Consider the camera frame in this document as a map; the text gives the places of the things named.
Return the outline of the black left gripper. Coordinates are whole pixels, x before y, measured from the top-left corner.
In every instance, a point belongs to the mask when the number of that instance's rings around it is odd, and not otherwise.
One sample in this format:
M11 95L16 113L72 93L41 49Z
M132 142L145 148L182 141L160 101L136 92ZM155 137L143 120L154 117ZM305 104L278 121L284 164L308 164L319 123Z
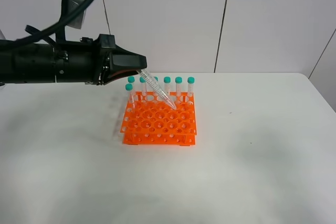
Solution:
M138 74L147 68L146 57L116 46L113 35L100 34L96 40L60 41L55 52L57 83L83 82L107 85Z

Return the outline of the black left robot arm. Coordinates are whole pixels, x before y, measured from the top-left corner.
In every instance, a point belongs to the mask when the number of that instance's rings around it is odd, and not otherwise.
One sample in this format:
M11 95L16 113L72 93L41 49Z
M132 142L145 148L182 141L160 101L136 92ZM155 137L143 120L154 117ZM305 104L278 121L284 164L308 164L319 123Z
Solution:
M1 83L86 83L106 85L147 68L146 57L116 45L113 35L96 40L30 44L1 52Z

